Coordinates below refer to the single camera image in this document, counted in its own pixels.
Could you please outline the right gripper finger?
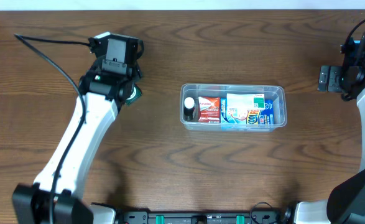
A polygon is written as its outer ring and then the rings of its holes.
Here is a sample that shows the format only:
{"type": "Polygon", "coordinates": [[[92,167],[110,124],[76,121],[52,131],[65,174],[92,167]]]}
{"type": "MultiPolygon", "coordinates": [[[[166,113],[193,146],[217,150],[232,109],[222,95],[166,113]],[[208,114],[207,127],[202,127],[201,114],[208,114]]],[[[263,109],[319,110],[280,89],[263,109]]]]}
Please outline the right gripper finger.
{"type": "Polygon", "coordinates": [[[328,81],[328,91],[334,93],[341,93],[341,74],[342,68],[337,66],[330,67],[330,76],[328,81]]]}
{"type": "Polygon", "coordinates": [[[329,82],[330,82],[331,67],[329,65],[322,65],[320,67],[319,77],[318,77],[318,91],[328,92],[329,82]]]}

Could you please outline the blue fever patch box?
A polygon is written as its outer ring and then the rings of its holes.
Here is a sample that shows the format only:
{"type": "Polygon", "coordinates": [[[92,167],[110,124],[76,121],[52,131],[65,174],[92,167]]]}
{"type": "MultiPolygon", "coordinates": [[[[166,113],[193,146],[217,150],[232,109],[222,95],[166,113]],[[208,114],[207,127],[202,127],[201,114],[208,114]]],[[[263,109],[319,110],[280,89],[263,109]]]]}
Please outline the blue fever patch box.
{"type": "Polygon", "coordinates": [[[238,110],[227,105],[227,99],[220,99],[220,123],[273,125],[273,101],[265,100],[264,110],[238,110]]]}

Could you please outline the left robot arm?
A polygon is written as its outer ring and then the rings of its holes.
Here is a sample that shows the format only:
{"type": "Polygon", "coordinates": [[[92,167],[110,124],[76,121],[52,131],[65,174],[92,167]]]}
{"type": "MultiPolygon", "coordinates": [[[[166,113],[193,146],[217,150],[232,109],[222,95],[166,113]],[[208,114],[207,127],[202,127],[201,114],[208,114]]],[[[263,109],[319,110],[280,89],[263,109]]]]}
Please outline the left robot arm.
{"type": "Polygon", "coordinates": [[[19,184],[12,204],[19,223],[122,223],[117,209],[102,203],[86,205],[82,198],[86,178],[108,128],[123,105],[141,96],[136,83],[142,78],[138,59],[144,42],[137,37],[105,32],[85,43],[96,57],[75,83],[52,59],[30,44],[31,37],[16,38],[53,65],[77,93],[72,118],[52,157],[32,185],[19,184]]]}

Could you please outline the dark bottle white cap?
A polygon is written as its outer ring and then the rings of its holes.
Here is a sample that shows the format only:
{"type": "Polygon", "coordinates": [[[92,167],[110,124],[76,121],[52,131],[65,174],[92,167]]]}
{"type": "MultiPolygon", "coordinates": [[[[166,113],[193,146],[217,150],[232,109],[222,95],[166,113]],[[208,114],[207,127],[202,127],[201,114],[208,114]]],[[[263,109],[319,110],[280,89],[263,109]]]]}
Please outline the dark bottle white cap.
{"type": "Polygon", "coordinates": [[[192,121],[195,116],[195,100],[186,97],[183,101],[183,116],[186,121],[192,121]]]}

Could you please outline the white green medicine box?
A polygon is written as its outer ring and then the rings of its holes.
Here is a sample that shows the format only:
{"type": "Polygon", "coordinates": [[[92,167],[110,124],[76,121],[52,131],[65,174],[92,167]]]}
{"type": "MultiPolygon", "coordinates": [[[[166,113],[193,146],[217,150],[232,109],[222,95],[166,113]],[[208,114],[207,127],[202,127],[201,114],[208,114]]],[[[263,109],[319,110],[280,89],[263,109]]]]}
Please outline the white green medicine box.
{"type": "Polygon", "coordinates": [[[230,108],[241,108],[247,110],[264,110],[264,94],[233,94],[226,95],[227,106],[230,108]]]}

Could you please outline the green Zam-Buk box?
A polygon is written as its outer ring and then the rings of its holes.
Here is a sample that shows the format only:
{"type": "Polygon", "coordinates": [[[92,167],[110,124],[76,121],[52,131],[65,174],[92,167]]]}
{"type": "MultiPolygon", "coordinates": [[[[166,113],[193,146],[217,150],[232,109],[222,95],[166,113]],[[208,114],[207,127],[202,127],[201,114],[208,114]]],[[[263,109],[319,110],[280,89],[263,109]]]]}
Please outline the green Zam-Buk box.
{"type": "Polygon", "coordinates": [[[141,96],[142,96],[142,90],[137,85],[135,85],[131,96],[126,99],[125,104],[129,106],[134,102],[136,102],[141,96]]]}

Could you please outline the red medicine packet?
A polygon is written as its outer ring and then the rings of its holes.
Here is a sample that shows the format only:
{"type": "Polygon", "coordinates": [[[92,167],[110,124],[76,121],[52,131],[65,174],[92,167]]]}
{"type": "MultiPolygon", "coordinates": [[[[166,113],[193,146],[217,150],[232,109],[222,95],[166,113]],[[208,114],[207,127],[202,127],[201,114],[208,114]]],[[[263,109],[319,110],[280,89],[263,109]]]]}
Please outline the red medicine packet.
{"type": "Polygon", "coordinates": [[[201,123],[220,123],[220,98],[199,96],[199,118],[201,123]]]}

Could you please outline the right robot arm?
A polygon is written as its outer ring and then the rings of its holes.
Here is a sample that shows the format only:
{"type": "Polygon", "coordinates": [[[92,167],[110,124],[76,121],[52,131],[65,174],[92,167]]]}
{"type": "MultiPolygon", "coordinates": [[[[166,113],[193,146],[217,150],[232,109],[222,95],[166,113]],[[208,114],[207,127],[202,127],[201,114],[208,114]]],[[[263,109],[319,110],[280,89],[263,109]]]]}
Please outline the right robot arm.
{"type": "Polygon", "coordinates": [[[287,223],[365,223],[365,32],[360,40],[348,38],[341,53],[342,65],[321,66],[318,91],[340,93],[343,101],[356,101],[362,139],[359,171],[335,187],[328,199],[298,202],[289,208],[287,223]]]}

